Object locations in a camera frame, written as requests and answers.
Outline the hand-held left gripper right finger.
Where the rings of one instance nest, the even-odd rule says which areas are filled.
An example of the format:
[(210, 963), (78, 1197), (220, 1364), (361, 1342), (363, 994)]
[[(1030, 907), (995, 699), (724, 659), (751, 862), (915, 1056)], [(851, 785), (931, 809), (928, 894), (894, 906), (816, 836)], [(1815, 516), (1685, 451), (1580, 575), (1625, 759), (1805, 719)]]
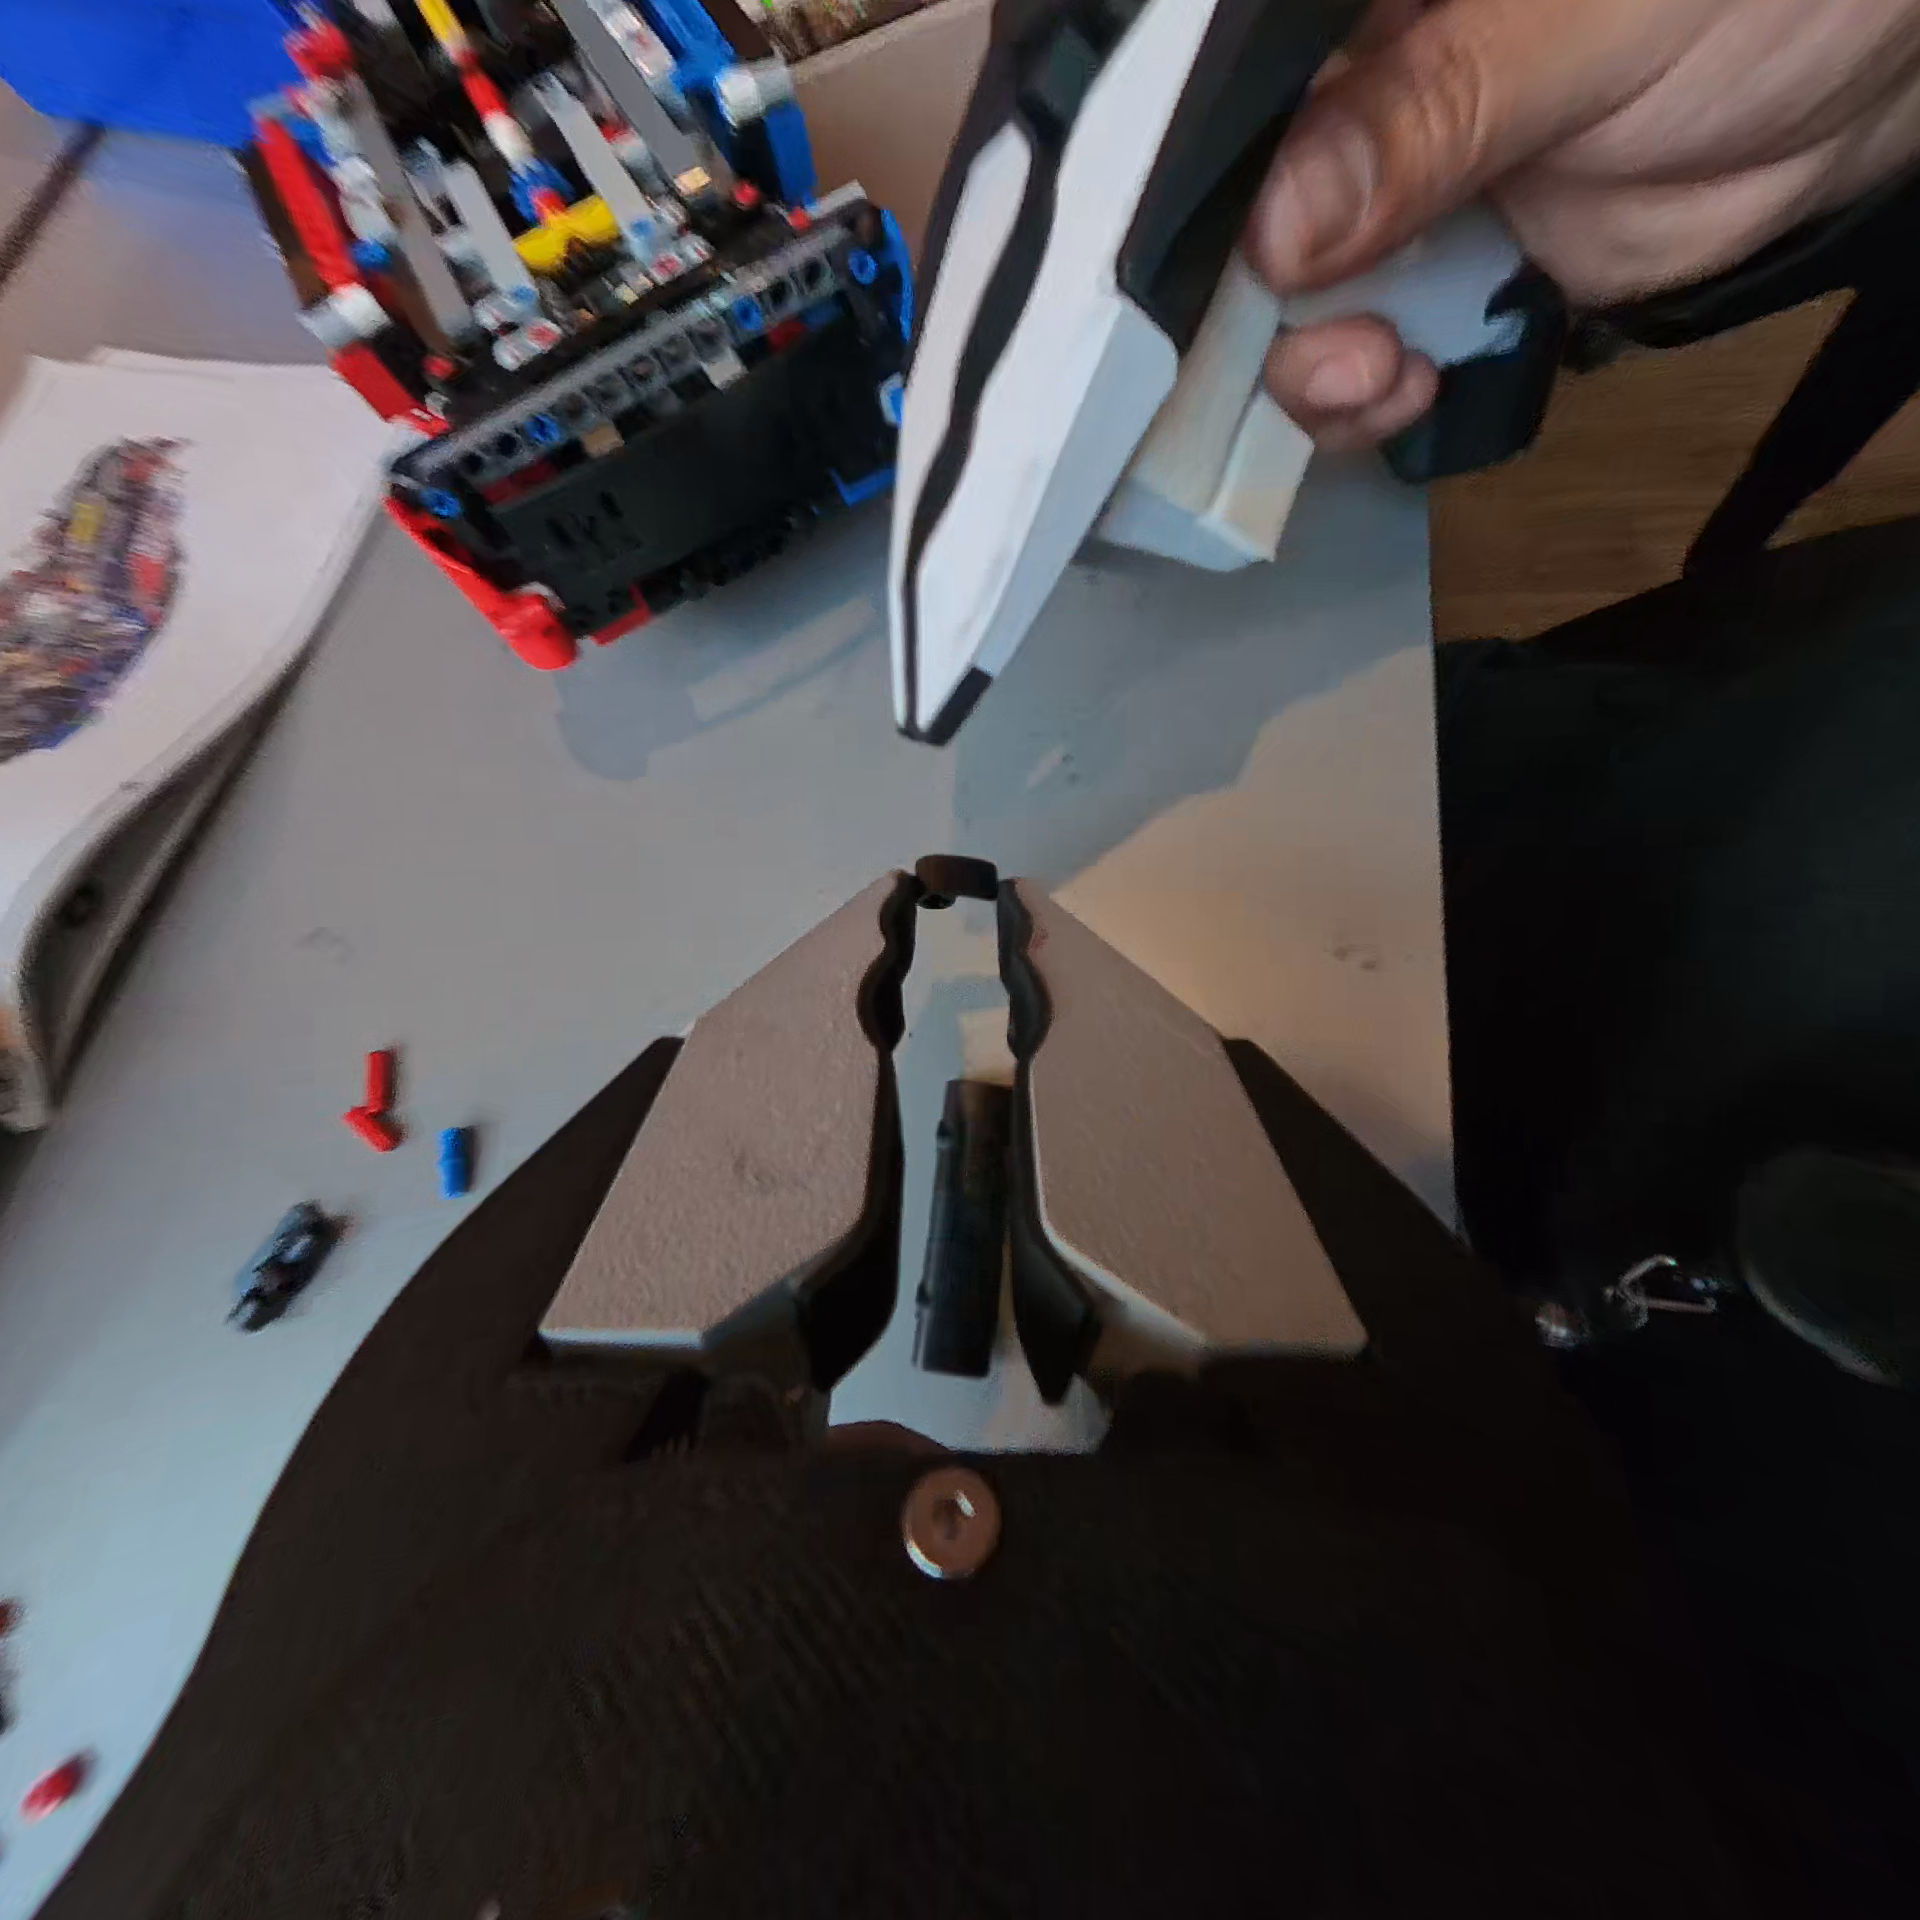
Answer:
[(1028, 878), (995, 897), (1011, 1308), (1046, 1405), (1356, 1359), (1365, 1332), (1222, 1036)]

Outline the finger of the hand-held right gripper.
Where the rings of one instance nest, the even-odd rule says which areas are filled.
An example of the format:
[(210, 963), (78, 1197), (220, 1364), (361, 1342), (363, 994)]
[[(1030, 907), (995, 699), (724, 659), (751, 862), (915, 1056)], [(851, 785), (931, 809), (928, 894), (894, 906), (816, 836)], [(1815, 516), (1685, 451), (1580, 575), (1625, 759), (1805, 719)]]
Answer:
[(1105, 60), (1096, 17), (995, 5), (924, 232), (891, 521), (894, 719), (909, 739), (949, 739), (995, 676), (985, 655), (1043, 498), (1010, 350)]
[(1010, 350), (1043, 498), (995, 620), (985, 655), (995, 676), (979, 695), (1043, 610), (1177, 371), (1166, 334), (1117, 288), (1117, 253), (1216, 5), (1096, 6), (1105, 60), (1067, 135), (1042, 275)]

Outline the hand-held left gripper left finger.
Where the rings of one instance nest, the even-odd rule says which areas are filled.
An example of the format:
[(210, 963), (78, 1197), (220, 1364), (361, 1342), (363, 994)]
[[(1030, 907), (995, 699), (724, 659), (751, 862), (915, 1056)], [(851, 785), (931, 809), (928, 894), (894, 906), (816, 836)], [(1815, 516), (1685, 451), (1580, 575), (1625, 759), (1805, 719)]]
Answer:
[(548, 1305), (551, 1353), (799, 1393), (866, 1357), (899, 1283), (921, 900), (882, 875), (694, 1022)]

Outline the long black toy connector assembly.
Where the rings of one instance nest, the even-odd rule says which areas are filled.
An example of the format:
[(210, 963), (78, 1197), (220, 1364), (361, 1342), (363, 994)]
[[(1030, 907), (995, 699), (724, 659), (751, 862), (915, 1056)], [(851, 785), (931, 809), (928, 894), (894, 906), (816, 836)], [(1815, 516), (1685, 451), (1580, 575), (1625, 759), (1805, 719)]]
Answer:
[(1006, 1257), (1011, 1088), (952, 1080), (941, 1095), (916, 1287), (915, 1367), (985, 1379), (992, 1367)]

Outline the partly built toy car model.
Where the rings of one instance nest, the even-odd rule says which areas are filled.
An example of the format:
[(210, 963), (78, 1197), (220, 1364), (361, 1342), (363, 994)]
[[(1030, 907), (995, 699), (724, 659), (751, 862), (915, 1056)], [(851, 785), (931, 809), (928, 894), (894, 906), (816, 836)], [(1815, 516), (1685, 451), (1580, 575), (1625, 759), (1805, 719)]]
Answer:
[(820, 184), (792, 52), (858, 6), (276, 5), (243, 150), (383, 505), (540, 671), (893, 485), (894, 214)]

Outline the black toy clip plate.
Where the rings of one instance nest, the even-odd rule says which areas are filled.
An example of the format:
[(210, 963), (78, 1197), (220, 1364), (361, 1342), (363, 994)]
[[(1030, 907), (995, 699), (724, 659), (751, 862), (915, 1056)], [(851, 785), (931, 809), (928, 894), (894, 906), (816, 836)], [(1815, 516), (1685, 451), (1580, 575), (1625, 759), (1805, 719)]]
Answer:
[(350, 1229), (347, 1212), (317, 1202), (289, 1208), (237, 1268), (225, 1324), (259, 1332), (285, 1319), (313, 1286)]

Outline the instruction booklet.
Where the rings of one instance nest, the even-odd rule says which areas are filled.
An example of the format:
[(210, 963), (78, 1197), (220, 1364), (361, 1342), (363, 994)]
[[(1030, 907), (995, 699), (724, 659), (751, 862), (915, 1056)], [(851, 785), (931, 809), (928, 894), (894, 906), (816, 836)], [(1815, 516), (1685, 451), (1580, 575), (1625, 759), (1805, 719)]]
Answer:
[(1, 434), (1, 1120), (251, 756), (370, 531), (391, 432), (329, 373), (25, 360)]

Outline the pile of small toy bricks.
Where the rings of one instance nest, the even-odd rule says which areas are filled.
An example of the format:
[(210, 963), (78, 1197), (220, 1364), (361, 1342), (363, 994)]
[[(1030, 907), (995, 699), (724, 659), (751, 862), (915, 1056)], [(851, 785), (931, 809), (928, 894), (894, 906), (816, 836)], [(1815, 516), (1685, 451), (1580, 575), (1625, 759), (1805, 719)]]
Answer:
[[(16, 1637), (25, 1608), (13, 1595), (1, 1597), (1, 1731), (10, 1731), (16, 1719)], [(44, 1822), (65, 1807), (90, 1775), (90, 1757), (77, 1750), (50, 1767), (43, 1770), (27, 1789), (24, 1789), (16, 1816), (25, 1827)]]

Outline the person's right forearm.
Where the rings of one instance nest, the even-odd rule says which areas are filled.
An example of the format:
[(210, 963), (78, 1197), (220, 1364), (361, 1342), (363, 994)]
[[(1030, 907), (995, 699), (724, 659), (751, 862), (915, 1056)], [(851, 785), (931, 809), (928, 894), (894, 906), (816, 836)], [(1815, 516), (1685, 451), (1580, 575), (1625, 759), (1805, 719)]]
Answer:
[(1836, 293), (1915, 297), (1915, 163), (1716, 275), (1575, 313), (1561, 366), (1597, 371), (1630, 350), (1687, 347)]

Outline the person's right hand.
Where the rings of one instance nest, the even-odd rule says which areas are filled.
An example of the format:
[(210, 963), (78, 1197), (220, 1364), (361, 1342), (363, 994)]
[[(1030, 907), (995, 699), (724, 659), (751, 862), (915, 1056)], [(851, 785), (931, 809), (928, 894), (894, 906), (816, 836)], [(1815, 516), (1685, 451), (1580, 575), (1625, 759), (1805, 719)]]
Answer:
[(1575, 307), (1685, 286), (1915, 161), (1913, 3), (1373, 5), (1259, 184), (1274, 297), (1475, 201)]

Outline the silver metal clasp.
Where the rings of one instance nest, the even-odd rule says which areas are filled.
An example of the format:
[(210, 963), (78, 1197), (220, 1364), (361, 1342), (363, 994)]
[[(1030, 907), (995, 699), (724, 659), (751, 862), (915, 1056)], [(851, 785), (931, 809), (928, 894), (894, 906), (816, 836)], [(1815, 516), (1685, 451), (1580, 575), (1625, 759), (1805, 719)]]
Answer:
[(1655, 1253), (1568, 1301), (1543, 1299), (1533, 1308), (1533, 1332), (1551, 1352), (1611, 1344), (1662, 1319), (1712, 1318), (1727, 1292), (1728, 1282), (1708, 1266)]

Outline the person's lap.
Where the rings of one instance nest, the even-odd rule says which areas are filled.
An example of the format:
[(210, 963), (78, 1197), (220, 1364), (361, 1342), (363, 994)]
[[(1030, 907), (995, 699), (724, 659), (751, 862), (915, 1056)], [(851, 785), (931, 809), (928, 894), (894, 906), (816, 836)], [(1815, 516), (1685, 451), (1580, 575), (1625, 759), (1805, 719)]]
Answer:
[(1915, 1165), (1908, 516), (1437, 658), (1456, 1190), (1508, 1283), (1666, 1253), (1712, 1318), (1564, 1362), (1709, 1705), (1753, 1915), (1915, 1915), (1915, 1392), (1767, 1316), (1742, 1181)]

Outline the black office chair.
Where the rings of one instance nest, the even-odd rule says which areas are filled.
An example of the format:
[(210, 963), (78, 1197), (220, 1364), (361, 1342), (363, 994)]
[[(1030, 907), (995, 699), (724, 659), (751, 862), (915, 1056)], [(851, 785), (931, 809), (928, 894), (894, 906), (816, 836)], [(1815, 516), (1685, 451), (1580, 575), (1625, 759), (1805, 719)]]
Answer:
[(1714, 579), (1762, 554), (1918, 389), (1918, 295), (1863, 286), (1756, 442), (1683, 559)]

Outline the blue plastic bin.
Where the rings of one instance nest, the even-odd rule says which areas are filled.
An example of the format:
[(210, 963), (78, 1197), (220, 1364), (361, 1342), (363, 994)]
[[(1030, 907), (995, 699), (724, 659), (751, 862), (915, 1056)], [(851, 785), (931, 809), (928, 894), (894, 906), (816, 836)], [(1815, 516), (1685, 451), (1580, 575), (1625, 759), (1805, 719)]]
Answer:
[(1, 81), (52, 120), (237, 149), (297, 81), (269, 3), (3, 3)]

